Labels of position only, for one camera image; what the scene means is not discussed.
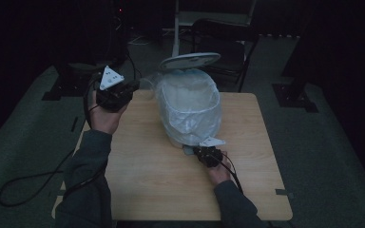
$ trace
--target black controller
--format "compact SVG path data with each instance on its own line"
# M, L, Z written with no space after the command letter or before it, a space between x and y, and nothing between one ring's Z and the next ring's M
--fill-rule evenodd
M206 167L216 167L223 160L223 154L215 146L194 147L194 154Z
M96 104L111 112L118 112L133 98L133 92L138 90L140 82L131 81L128 84L119 83L108 89L98 89L96 92Z

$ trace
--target dark background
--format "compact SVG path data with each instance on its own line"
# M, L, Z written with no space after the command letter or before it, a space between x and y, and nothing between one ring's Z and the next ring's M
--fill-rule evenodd
M191 2L181 10L222 4ZM166 0L0 1L0 127L47 67L122 60L128 30L161 39L174 7ZM114 15L123 21L117 32ZM323 89L365 168L365 1L262 0L252 24L264 35L301 36L283 75Z

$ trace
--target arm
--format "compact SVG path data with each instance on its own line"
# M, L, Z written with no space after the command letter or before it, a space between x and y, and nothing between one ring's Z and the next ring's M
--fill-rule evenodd
M97 106L90 111L92 129L85 132L80 149L67 164L64 173L66 189L92 178L98 178L72 192L56 208L55 227L111 227L111 193L105 172L116 131L126 106L110 113Z
M227 162L224 156L222 162L230 168L231 164ZM221 223L224 227L265 227L257 216L256 206L230 180L230 173L227 169L219 164L216 167L209 168L208 171L210 179L215 185L214 192L221 210Z

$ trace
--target right hand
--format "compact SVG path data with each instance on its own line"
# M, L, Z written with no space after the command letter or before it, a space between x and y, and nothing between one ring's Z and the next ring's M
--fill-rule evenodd
M231 164L226 159L227 152L222 151L221 153L223 155L225 155L225 156L223 156L223 160L221 162L230 169ZM230 172L221 164L218 164L218 166L216 166L216 167L208 168L208 173L209 173L210 180L212 181L212 183L215 186L220 184L223 181L230 181L231 180L230 179Z

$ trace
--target hand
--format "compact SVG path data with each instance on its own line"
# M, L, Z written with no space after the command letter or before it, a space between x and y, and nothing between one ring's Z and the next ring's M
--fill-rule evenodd
M109 112L96 104L96 91L93 91L93 104L90 107L91 128L107 134L114 134L118 128L121 116L126 111L128 104L118 112Z
M223 155L227 156L226 151L221 152ZM224 165L226 165L229 169L231 168L231 164L227 161L226 157L223 156L223 160L221 161ZM216 167L208 168L208 173L210 180L216 186L223 181L229 181L230 172L221 164L218 164Z

